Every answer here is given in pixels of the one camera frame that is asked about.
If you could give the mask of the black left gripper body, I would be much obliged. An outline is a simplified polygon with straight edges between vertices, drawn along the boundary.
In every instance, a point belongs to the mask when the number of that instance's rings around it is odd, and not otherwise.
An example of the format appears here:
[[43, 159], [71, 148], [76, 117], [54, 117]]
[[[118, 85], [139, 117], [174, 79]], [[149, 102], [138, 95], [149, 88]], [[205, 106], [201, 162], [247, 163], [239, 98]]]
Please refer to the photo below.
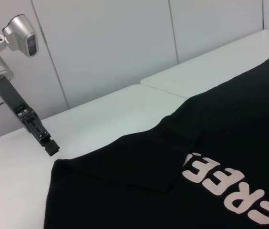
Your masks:
[[33, 109], [5, 76], [0, 79], [0, 97], [19, 120], [34, 120]]

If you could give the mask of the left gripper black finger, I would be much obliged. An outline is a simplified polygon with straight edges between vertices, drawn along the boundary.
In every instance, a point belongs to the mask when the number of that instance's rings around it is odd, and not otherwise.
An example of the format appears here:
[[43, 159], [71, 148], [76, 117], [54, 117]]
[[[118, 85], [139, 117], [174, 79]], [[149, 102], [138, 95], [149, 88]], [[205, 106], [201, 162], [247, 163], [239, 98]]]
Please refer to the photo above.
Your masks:
[[53, 156], [59, 151], [60, 147], [53, 139], [51, 139], [51, 135], [45, 129], [41, 120], [33, 110], [23, 109], [17, 111], [17, 116], [27, 131], [35, 137], [49, 156]]

